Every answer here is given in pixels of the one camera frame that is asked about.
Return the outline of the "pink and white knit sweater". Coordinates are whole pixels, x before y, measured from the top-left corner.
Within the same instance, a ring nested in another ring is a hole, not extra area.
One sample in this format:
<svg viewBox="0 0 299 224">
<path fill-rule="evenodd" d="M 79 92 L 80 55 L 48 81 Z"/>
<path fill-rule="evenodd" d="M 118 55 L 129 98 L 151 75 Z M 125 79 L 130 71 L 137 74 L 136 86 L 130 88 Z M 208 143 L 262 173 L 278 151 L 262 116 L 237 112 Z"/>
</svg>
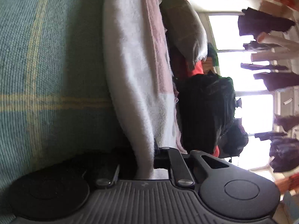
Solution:
<svg viewBox="0 0 299 224">
<path fill-rule="evenodd" d="M 134 150 L 137 178 L 162 178 L 154 147 L 184 153 L 160 0 L 104 0 L 107 83 L 118 121 Z"/>
</svg>

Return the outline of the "clothes rack with garments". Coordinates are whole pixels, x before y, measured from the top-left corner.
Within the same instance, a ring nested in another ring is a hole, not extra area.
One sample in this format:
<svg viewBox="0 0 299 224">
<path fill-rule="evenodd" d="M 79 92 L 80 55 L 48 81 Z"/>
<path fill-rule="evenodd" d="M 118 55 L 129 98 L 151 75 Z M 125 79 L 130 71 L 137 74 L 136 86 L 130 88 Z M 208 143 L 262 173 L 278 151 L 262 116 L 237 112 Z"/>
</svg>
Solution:
<svg viewBox="0 0 299 224">
<path fill-rule="evenodd" d="M 219 158 L 239 157 L 248 141 L 248 134 L 242 126 L 242 119 L 235 118 L 229 130 L 218 142 Z"/>
</svg>

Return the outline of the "black backpack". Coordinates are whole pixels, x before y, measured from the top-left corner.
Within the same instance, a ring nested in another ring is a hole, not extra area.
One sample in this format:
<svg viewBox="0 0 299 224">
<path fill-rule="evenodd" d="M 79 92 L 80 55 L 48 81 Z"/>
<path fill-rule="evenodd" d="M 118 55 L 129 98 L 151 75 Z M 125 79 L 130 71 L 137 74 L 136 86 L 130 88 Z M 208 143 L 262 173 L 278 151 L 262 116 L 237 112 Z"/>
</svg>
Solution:
<svg viewBox="0 0 299 224">
<path fill-rule="evenodd" d="M 235 90 L 230 77 L 197 74 L 180 86 L 178 107 L 182 146 L 190 153 L 213 154 L 235 116 Z"/>
</svg>

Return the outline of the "green quilted bedspread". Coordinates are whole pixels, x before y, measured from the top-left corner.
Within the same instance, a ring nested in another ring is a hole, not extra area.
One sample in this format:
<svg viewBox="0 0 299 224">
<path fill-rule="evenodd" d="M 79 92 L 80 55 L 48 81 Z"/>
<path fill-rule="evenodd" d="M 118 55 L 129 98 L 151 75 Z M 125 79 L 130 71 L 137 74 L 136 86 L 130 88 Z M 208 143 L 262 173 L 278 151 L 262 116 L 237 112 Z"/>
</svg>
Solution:
<svg viewBox="0 0 299 224">
<path fill-rule="evenodd" d="M 1 223 L 9 185 L 81 151 L 132 147 L 103 60 L 104 0 L 1 0 Z"/>
</svg>

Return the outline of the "red cushion behind backpack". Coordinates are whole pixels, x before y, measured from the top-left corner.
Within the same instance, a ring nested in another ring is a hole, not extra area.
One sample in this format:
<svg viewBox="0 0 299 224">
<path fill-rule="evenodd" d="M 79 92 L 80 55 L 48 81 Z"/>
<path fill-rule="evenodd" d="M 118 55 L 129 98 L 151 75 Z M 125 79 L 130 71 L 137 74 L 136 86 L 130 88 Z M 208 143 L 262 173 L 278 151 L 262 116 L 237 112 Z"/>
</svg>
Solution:
<svg viewBox="0 0 299 224">
<path fill-rule="evenodd" d="M 217 107 L 221 98 L 214 89 L 215 74 L 204 74 L 199 61 L 193 70 L 177 48 L 170 49 L 170 64 L 178 91 L 178 124 L 180 143 L 190 153 L 199 150 L 219 156 L 217 142 L 221 135 L 223 121 Z"/>
</svg>

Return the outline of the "grey beige pillow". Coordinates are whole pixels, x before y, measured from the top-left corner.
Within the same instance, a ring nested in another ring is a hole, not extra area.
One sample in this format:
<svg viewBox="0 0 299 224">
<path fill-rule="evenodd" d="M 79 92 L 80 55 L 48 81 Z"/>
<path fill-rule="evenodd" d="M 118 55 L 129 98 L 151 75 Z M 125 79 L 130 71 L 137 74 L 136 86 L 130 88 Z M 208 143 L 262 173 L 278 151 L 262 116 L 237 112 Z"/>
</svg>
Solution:
<svg viewBox="0 0 299 224">
<path fill-rule="evenodd" d="M 207 58 L 208 39 L 199 15 L 187 0 L 161 0 L 160 10 L 168 38 L 193 70 Z"/>
</svg>

